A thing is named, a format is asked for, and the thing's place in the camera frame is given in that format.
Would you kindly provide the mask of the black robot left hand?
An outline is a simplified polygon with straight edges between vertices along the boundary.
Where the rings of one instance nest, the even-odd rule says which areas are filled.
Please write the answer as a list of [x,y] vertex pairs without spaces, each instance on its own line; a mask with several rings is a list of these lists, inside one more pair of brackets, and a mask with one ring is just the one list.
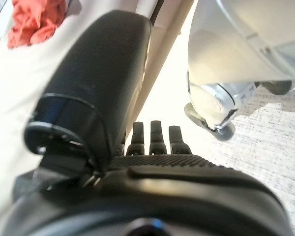
[[114,10],[76,41],[24,129],[39,166],[16,178],[4,236],[291,236],[278,198],[242,172],[193,155],[178,126],[128,116],[142,84],[151,33],[144,16]]

